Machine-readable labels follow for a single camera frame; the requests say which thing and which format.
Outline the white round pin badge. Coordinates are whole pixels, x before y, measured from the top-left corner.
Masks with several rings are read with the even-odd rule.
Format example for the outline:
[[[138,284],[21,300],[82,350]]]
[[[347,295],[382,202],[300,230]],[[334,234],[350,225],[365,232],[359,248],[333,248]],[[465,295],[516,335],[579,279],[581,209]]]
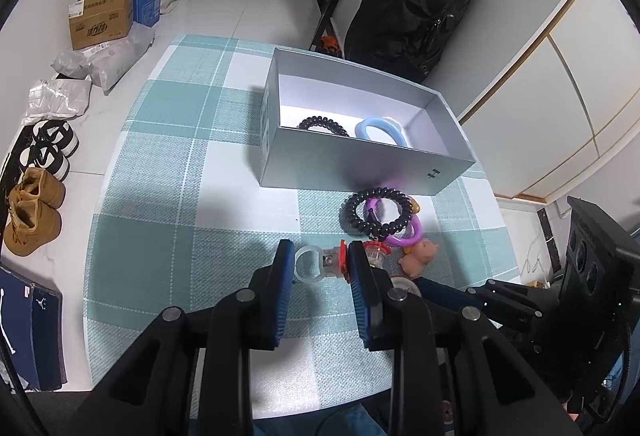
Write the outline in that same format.
[[[410,279],[401,277],[401,276],[393,276],[390,278],[393,283],[393,287],[398,290],[404,290],[407,293],[413,294],[415,296],[421,297],[422,294],[418,286]]]

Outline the pink pig figurine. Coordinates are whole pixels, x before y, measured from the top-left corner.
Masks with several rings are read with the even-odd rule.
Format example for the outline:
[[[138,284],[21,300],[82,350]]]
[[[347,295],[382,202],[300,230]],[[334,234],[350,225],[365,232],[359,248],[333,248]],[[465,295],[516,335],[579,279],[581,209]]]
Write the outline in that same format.
[[[422,239],[408,248],[405,255],[398,260],[398,265],[409,279],[415,279],[420,277],[424,268],[435,259],[437,252],[437,244]]]

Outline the teal plaid tablecloth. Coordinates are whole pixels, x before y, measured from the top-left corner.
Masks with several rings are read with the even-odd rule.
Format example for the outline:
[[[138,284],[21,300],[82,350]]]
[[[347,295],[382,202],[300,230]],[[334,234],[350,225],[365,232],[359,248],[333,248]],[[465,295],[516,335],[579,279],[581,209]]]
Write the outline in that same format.
[[[355,237],[343,216],[355,191],[259,182],[260,112],[277,48],[180,35],[142,86],[89,238],[84,318],[93,381],[164,308],[196,312],[246,286],[281,239],[293,242],[300,271],[309,272],[316,248]],[[405,193],[438,245],[427,279],[465,289],[516,276],[506,225],[476,161],[434,196]]]

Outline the grey cardboard box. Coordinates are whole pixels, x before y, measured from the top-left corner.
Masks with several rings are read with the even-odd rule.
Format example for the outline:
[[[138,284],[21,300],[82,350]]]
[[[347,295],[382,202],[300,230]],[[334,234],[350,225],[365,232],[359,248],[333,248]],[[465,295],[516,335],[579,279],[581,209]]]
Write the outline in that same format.
[[[302,50],[274,50],[260,128],[264,187],[434,196],[475,162],[438,92]]]

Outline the navy Jordan shoe box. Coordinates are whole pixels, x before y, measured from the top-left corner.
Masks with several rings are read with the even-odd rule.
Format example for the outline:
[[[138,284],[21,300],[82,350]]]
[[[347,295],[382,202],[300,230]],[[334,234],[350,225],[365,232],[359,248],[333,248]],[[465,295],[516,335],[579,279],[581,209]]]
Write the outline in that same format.
[[[67,382],[58,291],[2,267],[1,333],[17,375],[32,390],[59,390]]]

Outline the tan suede boots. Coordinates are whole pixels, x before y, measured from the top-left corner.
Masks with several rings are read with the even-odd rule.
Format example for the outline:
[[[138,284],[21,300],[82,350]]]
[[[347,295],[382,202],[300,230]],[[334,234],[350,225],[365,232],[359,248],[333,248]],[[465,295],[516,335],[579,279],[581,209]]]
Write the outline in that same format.
[[[11,253],[29,256],[60,235],[62,217],[58,209],[65,195],[65,186],[47,170],[26,170],[9,194],[10,220],[3,241]]]

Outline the black backpack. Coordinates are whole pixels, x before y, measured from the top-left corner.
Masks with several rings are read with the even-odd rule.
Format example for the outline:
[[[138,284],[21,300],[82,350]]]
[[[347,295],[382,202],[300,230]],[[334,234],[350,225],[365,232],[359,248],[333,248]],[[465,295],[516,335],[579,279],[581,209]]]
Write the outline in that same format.
[[[362,0],[346,33],[349,61],[422,83],[471,0]]]

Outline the black and white slippers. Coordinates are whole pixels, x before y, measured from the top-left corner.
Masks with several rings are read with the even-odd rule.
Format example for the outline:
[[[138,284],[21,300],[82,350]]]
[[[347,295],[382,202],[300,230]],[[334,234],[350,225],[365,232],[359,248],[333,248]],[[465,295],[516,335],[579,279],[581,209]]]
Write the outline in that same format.
[[[9,152],[8,162],[21,173],[28,168],[41,168],[64,182],[70,172],[70,157],[78,148],[79,139],[70,123],[49,118],[22,127]]]

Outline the grey plastic mailer bag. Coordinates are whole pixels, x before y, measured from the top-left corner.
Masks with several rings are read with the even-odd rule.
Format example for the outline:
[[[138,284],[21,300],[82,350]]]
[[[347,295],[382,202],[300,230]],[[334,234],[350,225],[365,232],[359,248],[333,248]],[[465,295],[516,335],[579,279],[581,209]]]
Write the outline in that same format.
[[[107,95],[154,42],[155,31],[134,22],[127,36],[79,50],[64,50],[52,61],[63,78],[90,78]]]

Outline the clear plastic package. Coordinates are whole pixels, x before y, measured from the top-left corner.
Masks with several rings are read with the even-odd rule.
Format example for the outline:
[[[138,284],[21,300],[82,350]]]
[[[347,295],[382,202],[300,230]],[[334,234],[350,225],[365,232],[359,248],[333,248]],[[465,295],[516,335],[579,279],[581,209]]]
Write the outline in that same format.
[[[73,78],[40,80],[28,91],[24,124],[40,120],[76,118],[83,115],[90,100],[91,81]]]

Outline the brown cardboard box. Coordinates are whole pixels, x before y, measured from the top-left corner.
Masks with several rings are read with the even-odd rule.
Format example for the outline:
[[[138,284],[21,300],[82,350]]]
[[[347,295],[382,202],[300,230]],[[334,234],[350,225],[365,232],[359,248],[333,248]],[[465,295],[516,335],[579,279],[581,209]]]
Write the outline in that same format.
[[[134,0],[76,0],[67,18],[73,50],[119,40],[134,21]]]

